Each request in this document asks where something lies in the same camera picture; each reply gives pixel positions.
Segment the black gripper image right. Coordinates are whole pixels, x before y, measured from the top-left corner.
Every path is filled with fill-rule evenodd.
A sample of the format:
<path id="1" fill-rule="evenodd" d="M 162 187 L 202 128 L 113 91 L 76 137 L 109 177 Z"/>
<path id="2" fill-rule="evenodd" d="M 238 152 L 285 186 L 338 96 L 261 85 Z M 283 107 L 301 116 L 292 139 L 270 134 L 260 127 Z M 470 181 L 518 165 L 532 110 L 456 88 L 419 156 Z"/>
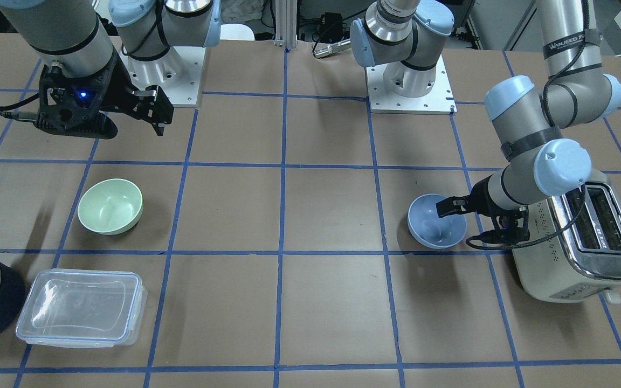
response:
<path id="1" fill-rule="evenodd" d="M 475 240 L 486 245 L 507 246 L 530 240 L 528 211 L 521 208 L 515 210 L 500 208 L 488 192 L 488 182 L 488 178 L 479 181 L 467 197 L 446 197 L 438 201 L 436 203 L 438 218 L 468 213 L 478 213 L 491 218 L 493 228 L 467 238 L 468 246 L 474 246 Z"/>

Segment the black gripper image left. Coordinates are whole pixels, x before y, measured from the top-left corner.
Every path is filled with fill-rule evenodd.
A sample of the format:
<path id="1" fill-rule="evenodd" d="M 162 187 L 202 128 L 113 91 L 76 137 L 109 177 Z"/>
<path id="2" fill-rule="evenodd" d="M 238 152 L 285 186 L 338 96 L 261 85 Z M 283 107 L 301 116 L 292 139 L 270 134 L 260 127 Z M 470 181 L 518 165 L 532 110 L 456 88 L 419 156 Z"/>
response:
<path id="1" fill-rule="evenodd" d="M 45 65 L 39 100 L 36 128 L 52 135 L 113 139 L 118 128 L 106 112 L 116 112 L 150 123 L 162 137 L 174 115 L 160 86 L 140 90 L 133 85 L 116 52 L 106 66 L 86 77 L 66 77 L 60 66 Z"/>

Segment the silver robot arm image right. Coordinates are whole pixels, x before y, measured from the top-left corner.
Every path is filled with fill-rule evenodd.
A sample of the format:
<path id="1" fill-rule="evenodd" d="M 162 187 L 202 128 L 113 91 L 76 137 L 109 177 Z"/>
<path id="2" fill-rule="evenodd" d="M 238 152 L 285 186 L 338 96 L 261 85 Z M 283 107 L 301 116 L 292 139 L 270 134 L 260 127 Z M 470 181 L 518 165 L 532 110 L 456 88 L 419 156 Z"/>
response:
<path id="1" fill-rule="evenodd" d="M 528 207 L 579 190 L 592 171 L 589 153 L 562 130 L 600 120 L 621 104 L 621 84 L 602 72 L 602 35 L 591 21 L 590 1 L 538 1 L 542 53 L 548 79 L 537 87 L 525 75 L 493 86 L 485 107 L 508 164 L 479 181 L 467 196 L 446 197 L 430 205 L 433 218 L 477 213 L 493 228 L 466 241 L 490 250 L 519 249 L 554 238 L 532 240 Z M 436 1 L 376 1 L 352 22 L 350 43 L 363 68 L 387 65 L 384 80 L 405 98 L 426 95 L 444 42 L 453 32 L 453 15 Z"/>

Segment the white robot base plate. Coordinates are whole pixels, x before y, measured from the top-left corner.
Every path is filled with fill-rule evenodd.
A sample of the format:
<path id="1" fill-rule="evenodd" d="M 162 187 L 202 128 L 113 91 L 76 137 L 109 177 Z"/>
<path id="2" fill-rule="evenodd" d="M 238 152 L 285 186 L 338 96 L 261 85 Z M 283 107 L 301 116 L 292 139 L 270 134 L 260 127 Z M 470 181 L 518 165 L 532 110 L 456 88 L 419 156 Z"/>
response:
<path id="1" fill-rule="evenodd" d="M 458 112 L 444 58 L 426 71 L 400 62 L 365 69 L 370 112 L 449 115 Z"/>
<path id="2" fill-rule="evenodd" d="M 160 86 L 173 106 L 197 108 L 206 54 L 205 47 L 178 46 L 152 61 L 139 61 L 124 54 L 119 57 L 135 87 L 144 90 Z"/>

